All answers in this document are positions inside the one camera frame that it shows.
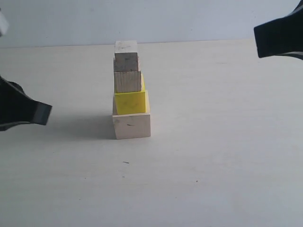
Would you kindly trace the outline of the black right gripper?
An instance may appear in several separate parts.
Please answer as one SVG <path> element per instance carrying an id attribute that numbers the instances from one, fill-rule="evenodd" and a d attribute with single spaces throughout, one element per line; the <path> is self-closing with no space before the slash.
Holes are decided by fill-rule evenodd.
<path id="1" fill-rule="evenodd" d="M 287 56 L 303 59 L 303 2 L 285 17 L 254 27 L 259 58 Z"/>

